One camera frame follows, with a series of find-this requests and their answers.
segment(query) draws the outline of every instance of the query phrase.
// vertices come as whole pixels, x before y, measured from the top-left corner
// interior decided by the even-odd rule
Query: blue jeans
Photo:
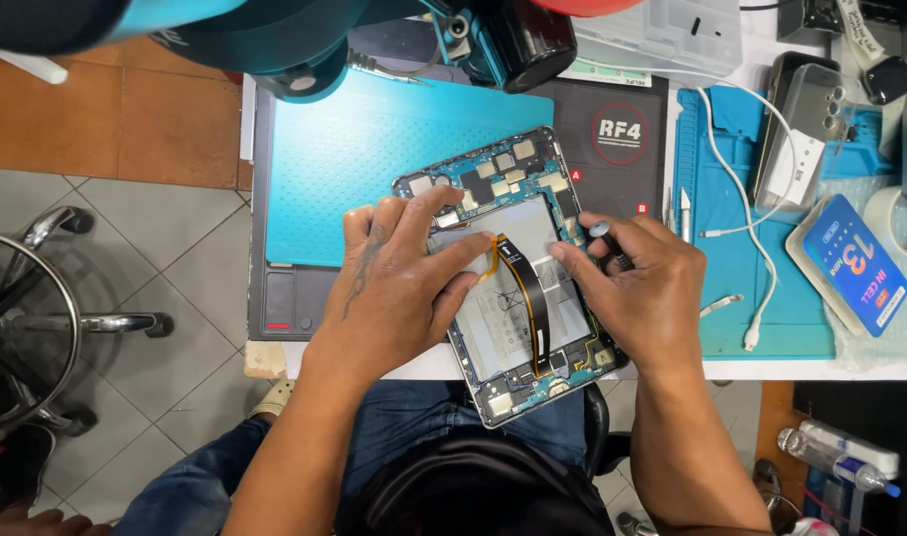
[[[443,382],[377,382],[354,417],[338,511],[378,469],[408,448],[459,426],[480,425],[476,411],[457,402],[451,400]],[[114,536],[212,536],[221,530],[232,506],[229,498],[269,428],[264,420],[243,420],[167,469],[132,501]],[[500,429],[564,464],[583,466],[586,438],[581,392],[546,404]]]

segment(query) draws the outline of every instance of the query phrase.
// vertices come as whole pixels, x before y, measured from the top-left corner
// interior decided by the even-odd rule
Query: right hand
[[[698,310],[705,255],[644,215],[619,219],[579,214],[585,229],[601,220],[609,222],[609,235],[632,259],[635,270],[623,272],[611,261],[603,274],[568,242],[551,245],[550,255],[579,283],[589,308],[643,378],[702,374]],[[601,239],[593,241],[588,251],[596,259],[609,254]]]
[[[15,506],[0,513],[0,536],[109,536],[109,525],[94,525],[76,515],[63,519],[56,508],[28,517],[28,506]]]

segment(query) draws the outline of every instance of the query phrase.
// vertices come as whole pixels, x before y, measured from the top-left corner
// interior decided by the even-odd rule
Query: motherboard
[[[436,213],[436,230],[428,241],[432,253],[465,234],[491,231],[502,239],[501,246],[508,243],[517,249],[534,272],[524,285],[516,270],[511,273],[514,267],[504,265],[509,264],[507,256],[495,269],[486,258],[467,268],[481,274],[495,270],[471,289],[448,332],[487,427],[628,363],[575,282],[548,252],[557,239],[586,245],[579,202],[552,128],[540,127],[409,173],[397,178],[392,189],[410,199],[436,184],[462,188],[464,198]],[[548,348],[538,358],[531,325],[534,299],[548,312],[542,318],[548,318]],[[539,343],[543,345],[542,335]]]

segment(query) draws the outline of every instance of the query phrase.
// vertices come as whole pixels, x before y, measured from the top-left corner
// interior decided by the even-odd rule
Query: person
[[[441,341],[477,283],[462,270],[489,236],[425,247],[433,214],[462,197],[436,186],[346,213],[342,270],[297,384],[276,385],[252,418],[151,482],[115,533],[613,534],[582,468],[581,391],[490,432],[447,384],[379,381]],[[770,533],[705,386],[704,255],[648,217],[579,215],[600,220],[634,270],[603,273],[566,242],[550,253],[638,369],[642,505],[662,534]],[[597,240],[588,253],[609,251]]]

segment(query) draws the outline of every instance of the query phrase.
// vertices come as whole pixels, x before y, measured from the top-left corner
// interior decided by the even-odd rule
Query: glue bottle
[[[777,434],[777,446],[807,465],[855,486],[860,491],[885,492],[891,497],[900,496],[900,488],[890,483],[880,469],[859,460],[846,452],[823,444],[794,428],[785,428]]]

